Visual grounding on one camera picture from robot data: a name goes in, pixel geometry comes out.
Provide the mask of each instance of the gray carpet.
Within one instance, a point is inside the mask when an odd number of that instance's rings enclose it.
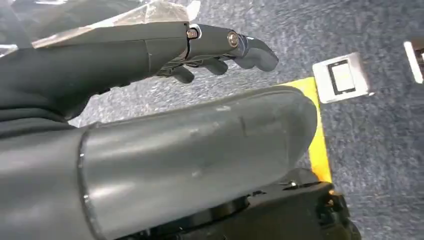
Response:
[[[314,63],[360,52],[375,95],[322,106],[334,184],[363,239],[424,239],[424,87],[414,83],[403,49],[408,37],[424,36],[424,0],[203,0],[196,22],[261,38],[280,64],[271,73],[232,64],[219,77],[197,70],[190,85],[137,82],[93,97],[72,123],[127,119],[301,79],[312,76]]]

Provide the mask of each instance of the plastic wrap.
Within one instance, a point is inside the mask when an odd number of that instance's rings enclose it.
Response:
[[[98,28],[189,22],[200,2],[188,7],[165,0],[0,0],[0,57],[22,48],[41,48]]]

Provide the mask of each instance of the robotic arm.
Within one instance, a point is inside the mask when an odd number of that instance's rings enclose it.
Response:
[[[2,239],[199,239],[208,235],[186,231],[181,219],[225,203],[236,207],[219,219],[254,206],[246,197],[294,168],[314,136],[315,107],[294,88],[66,123],[110,88],[151,76],[190,83],[185,66],[221,75],[228,60],[263,71],[278,63],[258,39],[185,21],[100,27],[0,57]]]

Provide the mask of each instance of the yellow tape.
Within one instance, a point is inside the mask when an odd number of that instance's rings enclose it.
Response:
[[[308,77],[300,79],[282,85],[295,87],[303,92],[303,94],[310,98],[316,106],[317,113],[317,127],[315,137],[309,146],[309,159],[310,167],[320,181],[332,182],[330,164],[327,156],[326,140],[324,137],[323,123],[321,121],[320,102],[318,101],[317,87],[315,85],[315,79]]]

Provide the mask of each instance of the robotic hand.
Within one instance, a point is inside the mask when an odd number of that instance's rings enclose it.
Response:
[[[184,65],[221,75],[227,71],[227,60],[263,71],[278,63],[264,42],[228,28],[188,22],[97,28],[0,58],[0,108],[34,106],[56,113],[55,119],[69,120],[94,94],[154,75],[190,83],[194,75]],[[6,120],[11,115],[1,117]]]

